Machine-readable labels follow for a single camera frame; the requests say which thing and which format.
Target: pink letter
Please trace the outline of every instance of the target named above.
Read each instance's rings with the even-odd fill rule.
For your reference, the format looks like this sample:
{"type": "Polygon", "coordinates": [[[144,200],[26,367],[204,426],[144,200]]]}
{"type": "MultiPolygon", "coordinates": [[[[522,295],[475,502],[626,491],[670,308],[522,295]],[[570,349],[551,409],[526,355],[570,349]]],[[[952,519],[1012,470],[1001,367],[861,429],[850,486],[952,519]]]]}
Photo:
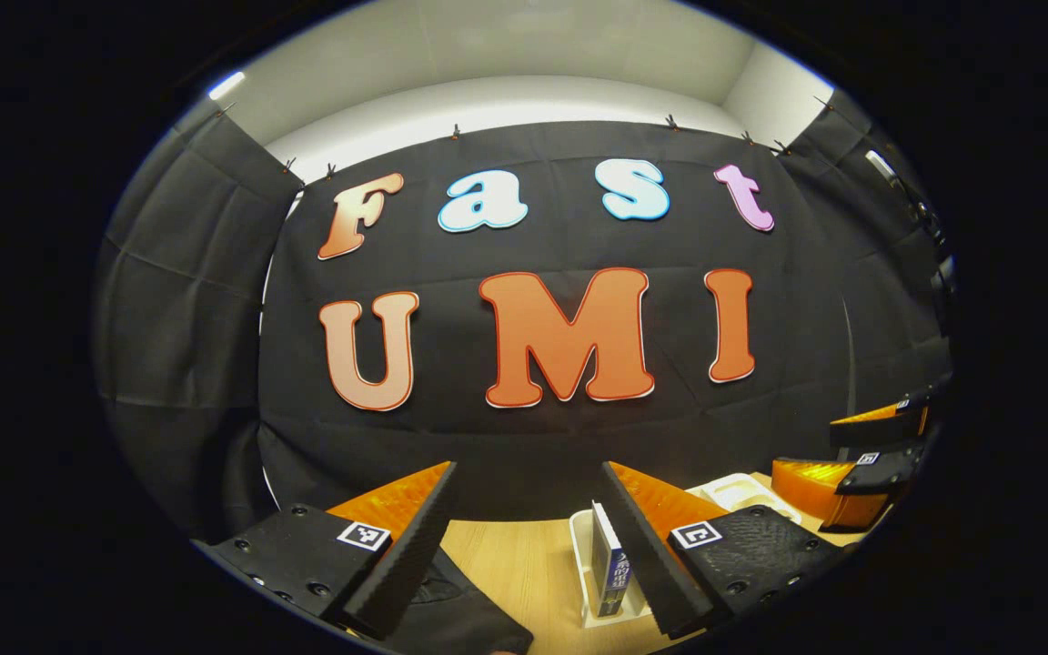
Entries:
{"type": "Polygon", "coordinates": [[[735,208],[739,209],[743,220],[749,226],[760,232],[770,232],[774,228],[774,219],[770,216],[770,212],[758,209],[758,202],[755,202],[755,196],[751,194],[751,191],[758,191],[758,182],[743,175],[739,167],[735,165],[724,166],[714,172],[714,178],[725,183],[727,190],[730,190],[735,208]]]}

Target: book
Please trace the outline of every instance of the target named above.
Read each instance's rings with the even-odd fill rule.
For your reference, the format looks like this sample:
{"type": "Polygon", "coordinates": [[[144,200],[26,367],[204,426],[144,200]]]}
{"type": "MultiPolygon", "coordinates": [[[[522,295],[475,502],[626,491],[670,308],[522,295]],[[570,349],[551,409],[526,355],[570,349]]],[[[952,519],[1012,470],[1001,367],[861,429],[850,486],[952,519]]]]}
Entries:
{"type": "Polygon", "coordinates": [[[593,501],[593,576],[596,582],[598,617],[612,617],[620,612],[620,601],[629,588],[632,571],[620,548],[616,532],[601,503],[593,501]]]}

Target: orange letter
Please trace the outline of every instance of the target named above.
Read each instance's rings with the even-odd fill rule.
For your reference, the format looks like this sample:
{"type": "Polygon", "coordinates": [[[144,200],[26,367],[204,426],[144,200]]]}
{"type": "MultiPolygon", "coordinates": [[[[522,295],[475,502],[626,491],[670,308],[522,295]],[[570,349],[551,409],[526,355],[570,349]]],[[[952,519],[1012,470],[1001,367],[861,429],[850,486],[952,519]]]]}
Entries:
{"type": "Polygon", "coordinates": [[[746,327],[746,296],[752,286],[749,275],[720,268],[707,272],[702,282],[714,293],[714,307],[719,312],[719,353],[711,365],[711,381],[741,380],[755,372],[746,327]]]}
{"type": "Polygon", "coordinates": [[[329,303],[318,312],[326,329],[326,364],[329,381],[337,395],[358,410],[388,411],[403,405],[415,381],[411,364],[411,312],[419,309],[419,296],[396,291],[378,296],[371,310],[383,319],[383,348],[387,351],[387,376],[381,383],[367,383],[358,375],[354,354],[354,324],[362,315],[353,301],[329,303]]]}
{"type": "Polygon", "coordinates": [[[641,344],[641,294],[650,279],[632,268],[598,270],[589,282],[576,319],[569,323],[548,287],[531,272],[484,279],[479,297],[496,310],[496,384],[493,407],[531,407],[544,391],[528,377],[532,354],[548,388],[563,401],[573,397],[590,354],[596,373],[585,386],[598,401],[641,397],[653,391],[641,344]]]}
{"type": "Polygon", "coordinates": [[[334,209],[334,219],[329,224],[329,237],[318,249],[318,259],[336,258],[356,250],[366,239],[358,235],[358,221],[362,220],[363,224],[370,227],[383,213],[383,194],[370,196],[370,199],[367,199],[367,195],[374,194],[375,191],[396,194],[402,187],[403,176],[392,173],[370,182],[358,183],[352,190],[334,196],[337,208],[334,209]]]}

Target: white wall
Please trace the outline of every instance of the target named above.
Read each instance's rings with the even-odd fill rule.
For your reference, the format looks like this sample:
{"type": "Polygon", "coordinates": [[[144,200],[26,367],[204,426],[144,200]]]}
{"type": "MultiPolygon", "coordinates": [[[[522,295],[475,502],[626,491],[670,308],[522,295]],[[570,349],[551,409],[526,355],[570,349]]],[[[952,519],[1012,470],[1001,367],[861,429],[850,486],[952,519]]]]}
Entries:
{"type": "Polygon", "coordinates": [[[755,141],[793,141],[831,97],[831,84],[762,41],[722,108],[745,126],[755,141]]]}
{"type": "Polygon", "coordinates": [[[468,133],[549,121],[665,125],[668,114],[683,128],[733,136],[744,129],[722,107],[648,86],[566,75],[503,75],[371,100],[315,121],[265,149],[279,161],[297,157],[293,173],[312,181],[326,175],[328,162],[342,169],[391,150],[450,136],[457,123],[461,133],[468,133]]]}

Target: white container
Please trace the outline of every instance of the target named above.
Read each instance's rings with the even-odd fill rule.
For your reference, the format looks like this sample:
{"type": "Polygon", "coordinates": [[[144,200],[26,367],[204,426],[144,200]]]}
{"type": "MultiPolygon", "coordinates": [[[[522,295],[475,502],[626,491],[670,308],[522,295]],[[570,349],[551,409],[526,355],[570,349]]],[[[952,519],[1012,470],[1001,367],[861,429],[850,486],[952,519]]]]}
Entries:
{"type": "Polygon", "coordinates": [[[800,525],[803,523],[803,516],[799,510],[787,505],[778,494],[745,473],[732,473],[730,476],[706,482],[699,489],[702,492],[702,498],[727,511],[752,505],[765,505],[800,525]]]}
{"type": "Polygon", "coordinates": [[[631,621],[652,613],[649,604],[645,602],[645,593],[641,593],[641,585],[637,584],[637,576],[630,575],[629,586],[625,588],[625,596],[620,599],[620,612],[612,617],[596,617],[590,609],[590,590],[585,584],[585,573],[593,571],[593,510],[583,509],[571,515],[569,531],[573,534],[576,572],[582,582],[582,627],[595,629],[609,624],[631,621]]]}

